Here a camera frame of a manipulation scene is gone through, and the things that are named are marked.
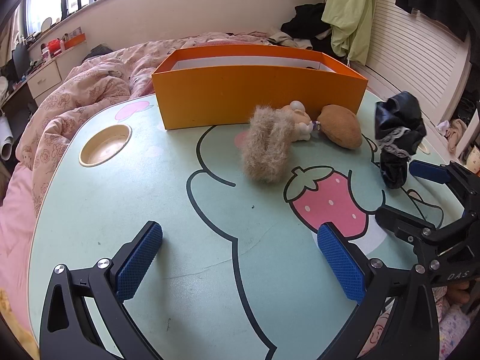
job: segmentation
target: blue gripper pad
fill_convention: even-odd
[[[155,223],[123,264],[117,275],[117,292],[115,293],[120,302],[134,297],[148,267],[160,249],[162,238],[162,227]]]
[[[430,164],[412,161],[409,166],[410,174],[412,176],[430,180],[438,184],[445,184],[450,181],[450,175],[445,169],[429,165]]]
[[[360,304],[365,296],[363,273],[328,225],[318,229],[317,243],[346,297]]]

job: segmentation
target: light green tabletop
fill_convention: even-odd
[[[110,107],[79,130],[52,179],[40,212],[29,271],[29,311],[38,339],[54,266],[93,266],[113,257],[153,220],[164,241],[135,297],[124,304],[165,360],[316,359],[356,303],[348,300],[318,249],[314,230],[330,220],[369,258],[411,268],[411,246],[378,228],[387,204],[439,225],[460,218],[447,187],[409,175],[388,190],[375,162],[374,105],[358,112],[362,146],[342,149],[324,136],[292,144],[280,183],[256,184],[241,172],[246,125],[165,131],[155,96]],[[98,131],[128,124],[116,156],[82,167],[78,155]],[[439,164],[431,154],[416,159]],[[318,182],[313,192],[305,187]],[[93,301],[106,348],[118,351]]]

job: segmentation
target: light green garment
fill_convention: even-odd
[[[322,21],[332,25],[332,49],[348,61],[365,64],[370,44],[374,0],[327,0]]]

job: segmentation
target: white closet door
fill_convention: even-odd
[[[402,91],[417,97],[433,124],[449,119],[468,74],[470,41],[395,0],[377,0],[366,65]]]

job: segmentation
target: wall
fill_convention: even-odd
[[[114,50],[159,39],[203,32],[268,31],[289,21],[294,7],[323,0],[100,0],[73,14],[30,51],[41,56],[40,44],[81,27],[91,49],[106,43]]]

